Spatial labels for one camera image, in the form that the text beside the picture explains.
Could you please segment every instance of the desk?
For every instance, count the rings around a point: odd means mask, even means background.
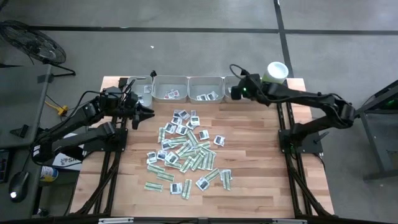
[[[104,77],[101,89],[117,86],[119,78]],[[302,79],[290,79],[288,84],[291,88],[305,90]],[[310,108],[300,105],[292,107],[296,122],[312,119]],[[128,126],[127,147],[119,166],[112,216],[294,217],[286,163],[284,156],[279,152],[276,105],[268,108],[256,102],[218,105],[154,103],[153,109],[156,116],[142,122],[138,130],[131,130],[131,124]],[[160,149],[160,144],[157,143],[159,127],[165,126],[166,122],[171,120],[175,109],[197,111],[201,126],[197,127],[194,133],[198,138],[199,131],[209,131],[211,149],[217,152],[214,167],[232,170],[231,191],[223,189],[219,177],[211,182],[206,191],[199,190],[195,182],[209,171],[189,170],[184,175],[177,169],[166,167],[167,172],[175,174],[175,182],[193,180],[191,196],[189,200],[184,200],[180,195],[170,195],[170,182],[156,179],[156,175],[146,170],[146,154]],[[213,144],[212,141],[217,134],[226,137],[224,147]],[[80,209],[97,187],[103,157],[103,153],[94,152],[83,161],[71,212]],[[303,155],[303,164],[309,189],[325,209],[333,213],[322,164],[318,158],[310,154]],[[144,190],[147,181],[163,184],[163,192]],[[300,191],[299,200],[304,211]],[[101,210],[104,209],[106,200],[102,202]]]
[[[45,95],[51,74],[50,65],[2,68],[0,71],[0,147],[9,149],[11,158],[8,181],[0,184],[0,222],[31,218],[36,211],[41,166],[28,159],[25,171],[29,172],[26,198],[14,203],[10,200],[9,184],[14,174],[20,172],[29,156],[39,127]],[[29,126],[25,138],[9,133],[12,129]]]

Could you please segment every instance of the power cord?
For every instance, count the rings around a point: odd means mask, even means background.
[[[322,157],[319,156],[319,154],[317,154],[317,153],[313,153],[313,155],[319,158],[319,160],[321,161],[321,163],[323,165],[323,170],[326,171],[325,162],[323,161]]]

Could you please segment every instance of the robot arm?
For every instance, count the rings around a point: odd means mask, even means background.
[[[243,78],[237,86],[231,89],[233,100],[241,97],[256,100],[269,106],[271,103],[296,103],[314,108],[320,108],[325,116],[306,124],[296,123],[290,130],[289,138],[292,144],[301,145],[306,136],[327,128],[345,129],[354,123],[355,109],[350,103],[336,94],[309,93],[291,90],[278,83],[261,82],[258,74],[250,74],[242,70]]]
[[[42,131],[37,136],[37,144],[40,148],[35,151],[34,159],[45,162],[58,153],[88,143],[97,139],[104,142],[117,138],[116,125],[106,122],[83,134],[77,134],[69,138],[63,137],[72,131],[91,126],[99,122],[104,116],[117,116],[132,120],[132,128],[137,129],[138,124],[155,116],[154,111],[138,103],[138,96],[134,92],[126,94],[119,88],[104,89],[99,96],[76,110],[76,113],[54,127]]]

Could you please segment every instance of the white cup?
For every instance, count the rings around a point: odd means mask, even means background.
[[[289,69],[284,63],[271,62],[267,67],[267,72],[262,76],[262,81],[282,84],[288,74]]]

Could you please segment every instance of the yellow object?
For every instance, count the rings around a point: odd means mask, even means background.
[[[64,105],[63,107],[59,107],[59,106],[54,106],[51,105],[50,103],[48,103],[47,101],[44,102],[46,105],[48,105],[51,108],[54,108],[58,111],[58,115],[59,116],[63,116],[65,113],[68,112],[68,106]]]

